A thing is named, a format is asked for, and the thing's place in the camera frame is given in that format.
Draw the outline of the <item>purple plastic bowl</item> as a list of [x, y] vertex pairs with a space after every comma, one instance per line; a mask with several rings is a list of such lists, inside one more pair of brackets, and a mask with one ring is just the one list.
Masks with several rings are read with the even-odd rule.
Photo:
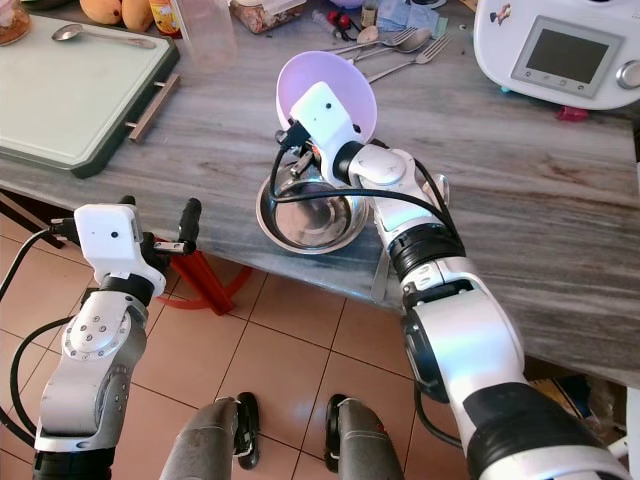
[[378, 104], [365, 74], [334, 52], [307, 51], [294, 55], [276, 78], [275, 111], [282, 129], [289, 127], [289, 113], [312, 84], [324, 82], [360, 127], [362, 140], [370, 141], [378, 123]]

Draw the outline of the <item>red plastic stool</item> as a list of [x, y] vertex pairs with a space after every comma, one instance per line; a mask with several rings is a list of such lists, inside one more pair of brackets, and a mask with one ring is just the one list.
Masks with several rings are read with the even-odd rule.
[[157, 298], [161, 305], [180, 308], [180, 310], [201, 310], [210, 308], [216, 315], [229, 314], [236, 308], [232, 296], [241, 289], [244, 283], [251, 278], [253, 269], [250, 266], [242, 266], [236, 278], [229, 285], [219, 282], [218, 276], [212, 270], [204, 253], [196, 250], [186, 256], [159, 255], [161, 259], [169, 261], [169, 265], [177, 269], [180, 276], [192, 285], [198, 294], [197, 300], [173, 300], [173, 298]]

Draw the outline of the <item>stainless steel bowl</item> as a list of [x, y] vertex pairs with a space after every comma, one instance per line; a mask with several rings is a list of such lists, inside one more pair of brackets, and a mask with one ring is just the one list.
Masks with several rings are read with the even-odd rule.
[[262, 232], [294, 253], [320, 255], [346, 247], [370, 223], [370, 202], [358, 197], [326, 197], [279, 204], [262, 184], [255, 215]]

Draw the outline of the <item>pale green cutting board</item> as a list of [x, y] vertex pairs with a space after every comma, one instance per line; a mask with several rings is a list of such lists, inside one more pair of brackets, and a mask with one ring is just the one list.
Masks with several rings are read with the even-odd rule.
[[32, 15], [29, 32], [0, 55], [0, 156], [14, 163], [99, 174], [124, 140], [141, 142], [178, 86], [172, 38], [150, 49], [123, 44], [124, 29], [83, 26], [55, 40], [68, 20]]

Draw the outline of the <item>clear lidded food box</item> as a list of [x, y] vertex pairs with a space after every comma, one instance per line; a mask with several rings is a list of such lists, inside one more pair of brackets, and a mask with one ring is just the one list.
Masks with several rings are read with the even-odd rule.
[[229, 0], [229, 8], [248, 31], [261, 35], [300, 18], [306, 3], [307, 0]]

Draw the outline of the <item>clear plastic cup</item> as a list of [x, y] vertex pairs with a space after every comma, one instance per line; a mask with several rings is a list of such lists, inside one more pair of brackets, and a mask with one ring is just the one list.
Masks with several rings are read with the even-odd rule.
[[201, 74], [229, 70], [237, 64], [236, 26], [230, 0], [173, 0], [189, 67]]

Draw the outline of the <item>metal table spoon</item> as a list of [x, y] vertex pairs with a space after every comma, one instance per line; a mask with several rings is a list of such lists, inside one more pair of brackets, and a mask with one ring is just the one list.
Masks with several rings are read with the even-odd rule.
[[408, 36], [404, 37], [398, 44], [378, 47], [378, 49], [367, 52], [367, 54], [357, 55], [356, 58], [352, 60], [352, 63], [356, 63], [356, 61], [361, 59], [371, 58], [371, 56], [383, 54], [383, 52], [413, 52], [419, 50], [421, 46], [424, 46], [426, 42], [430, 40], [431, 35], [433, 35], [430, 29], [412, 29], [412, 31], [406, 31], [406, 33], [408, 33]]

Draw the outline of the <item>orange label bottle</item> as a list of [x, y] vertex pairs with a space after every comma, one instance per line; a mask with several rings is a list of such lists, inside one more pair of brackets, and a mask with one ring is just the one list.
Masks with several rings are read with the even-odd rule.
[[147, 0], [157, 32], [170, 38], [182, 37], [175, 0]]

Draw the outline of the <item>large metal spoon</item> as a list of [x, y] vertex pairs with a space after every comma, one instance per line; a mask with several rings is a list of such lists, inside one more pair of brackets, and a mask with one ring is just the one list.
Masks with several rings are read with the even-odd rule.
[[119, 42], [119, 44], [131, 45], [134, 47], [138, 47], [138, 49], [155, 49], [156, 47], [155, 42], [152, 40], [148, 40], [148, 38], [132, 38], [119, 35], [105, 35], [105, 33], [88, 31], [88, 29], [84, 28], [82, 24], [67, 24], [67, 26], [59, 28], [58, 31], [52, 33], [52, 40], [69, 41], [72, 40], [72, 38], [76, 38], [77, 36], [105, 38], [105, 40]]

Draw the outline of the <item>blue folded cloth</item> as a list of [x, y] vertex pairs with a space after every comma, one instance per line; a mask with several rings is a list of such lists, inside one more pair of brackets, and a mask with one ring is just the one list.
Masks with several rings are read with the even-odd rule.
[[438, 12], [445, 0], [390, 0], [390, 22], [402, 29], [424, 29], [435, 36], [447, 32], [449, 19]]

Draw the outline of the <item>yellow mango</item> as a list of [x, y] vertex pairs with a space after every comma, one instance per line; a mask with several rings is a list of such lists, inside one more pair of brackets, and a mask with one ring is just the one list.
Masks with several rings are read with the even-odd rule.
[[146, 32], [154, 23], [148, 0], [122, 0], [122, 19], [129, 31]]
[[123, 0], [79, 0], [79, 8], [101, 26], [118, 26], [123, 22]]

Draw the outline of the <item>plastic food container red rim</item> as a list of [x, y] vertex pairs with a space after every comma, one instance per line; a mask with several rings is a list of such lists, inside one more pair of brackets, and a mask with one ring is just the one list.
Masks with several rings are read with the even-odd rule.
[[0, 45], [14, 44], [26, 36], [31, 28], [29, 14], [20, 0], [0, 1]]

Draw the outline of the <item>white kitchen appliance with screen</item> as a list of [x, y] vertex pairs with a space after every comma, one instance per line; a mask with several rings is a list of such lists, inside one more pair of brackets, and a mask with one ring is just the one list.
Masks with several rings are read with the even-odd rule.
[[586, 110], [640, 101], [640, 0], [479, 0], [474, 54], [486, 77]]

